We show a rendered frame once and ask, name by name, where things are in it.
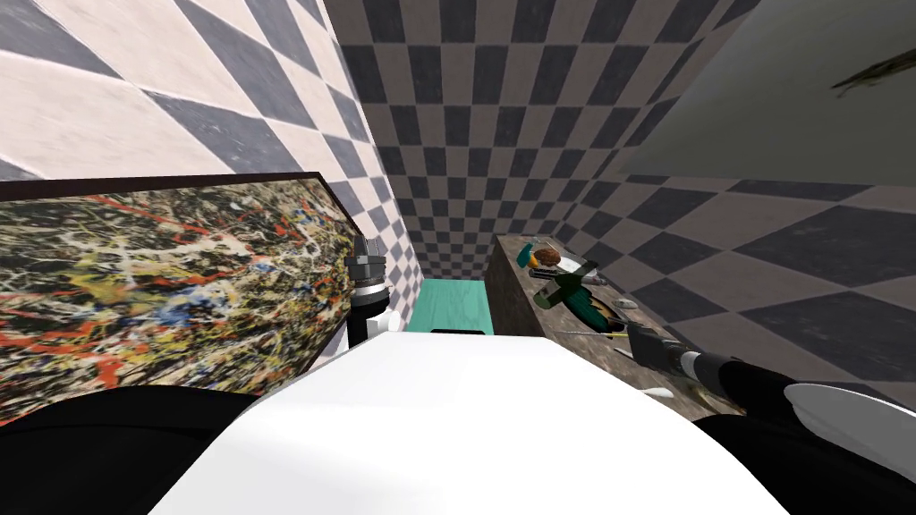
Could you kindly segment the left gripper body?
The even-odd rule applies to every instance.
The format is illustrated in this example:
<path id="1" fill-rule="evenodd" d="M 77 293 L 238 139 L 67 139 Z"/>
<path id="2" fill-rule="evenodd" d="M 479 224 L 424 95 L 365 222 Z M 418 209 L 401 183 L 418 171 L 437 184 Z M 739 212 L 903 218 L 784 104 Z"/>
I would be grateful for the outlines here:
<path id="1" fill-rule="evenodd" d="M 386 258 L 377 242 L 365 236 L 355 237 L 352 253 L 344 259 L 344 264 L 356 288 L 383 284 L 386 280 Z"/>

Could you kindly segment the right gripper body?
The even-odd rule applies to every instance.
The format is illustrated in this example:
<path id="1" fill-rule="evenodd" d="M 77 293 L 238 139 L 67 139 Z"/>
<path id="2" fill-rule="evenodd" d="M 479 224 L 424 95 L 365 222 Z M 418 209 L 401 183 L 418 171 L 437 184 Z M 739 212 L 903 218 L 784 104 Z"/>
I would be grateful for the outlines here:
<path id="1" fill-rule="evenodd" d="M 629 353 L 642 367 L 662 373 L 683 373 L 682 356 L 686 347 L 666 339 L 648 326 L 627 326 Z"/>

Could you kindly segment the teal and orange bowl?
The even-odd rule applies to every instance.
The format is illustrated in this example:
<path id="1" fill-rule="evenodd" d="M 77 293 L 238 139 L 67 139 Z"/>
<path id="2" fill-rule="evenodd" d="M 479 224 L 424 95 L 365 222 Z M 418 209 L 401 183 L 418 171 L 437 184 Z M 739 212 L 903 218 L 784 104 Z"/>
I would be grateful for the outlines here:
<path id="1" fill-rule="evenodd" d="M 564 300 L 564 305 L 580 322 L 596 333 L 620 333 L 626 328 L 613 310 L 593 296 L 570 297 Z"/>

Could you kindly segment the dark green bottle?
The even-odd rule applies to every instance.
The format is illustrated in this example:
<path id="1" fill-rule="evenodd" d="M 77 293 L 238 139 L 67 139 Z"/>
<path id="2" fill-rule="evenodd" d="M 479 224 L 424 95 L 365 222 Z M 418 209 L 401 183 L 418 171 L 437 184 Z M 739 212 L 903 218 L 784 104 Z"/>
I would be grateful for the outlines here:
<path id="1" fill-rule="evenodd" d="M 601 285 L 602 282 L 598 275 L 559 274 L 545 283 L 532 298 L 538 307 L 549 309 L 572 296 L 583 284 Z"/>

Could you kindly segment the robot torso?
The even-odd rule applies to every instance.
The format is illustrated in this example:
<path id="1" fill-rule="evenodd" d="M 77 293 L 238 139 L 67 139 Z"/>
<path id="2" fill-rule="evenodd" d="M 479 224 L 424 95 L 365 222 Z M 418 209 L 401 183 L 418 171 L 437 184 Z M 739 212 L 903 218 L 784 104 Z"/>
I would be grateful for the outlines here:
<path id="1" fill-rule="evenodd" d="M 788 515 L 544 338 L 383 333 L 246 409 L 149 515 Z"/>

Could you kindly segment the abstract splatter painting dark frame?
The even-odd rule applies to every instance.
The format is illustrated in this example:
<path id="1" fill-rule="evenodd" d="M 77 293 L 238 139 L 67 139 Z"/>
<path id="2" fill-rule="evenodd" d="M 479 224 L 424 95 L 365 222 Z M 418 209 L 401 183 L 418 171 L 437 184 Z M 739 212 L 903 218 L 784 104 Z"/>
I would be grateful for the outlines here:
<path id="1" fill-rule="evenodd" d="M 343 325 L 359 234 L 315 173 L 0 182 L 0 426 L 133 385 L 275 390 Z"/>

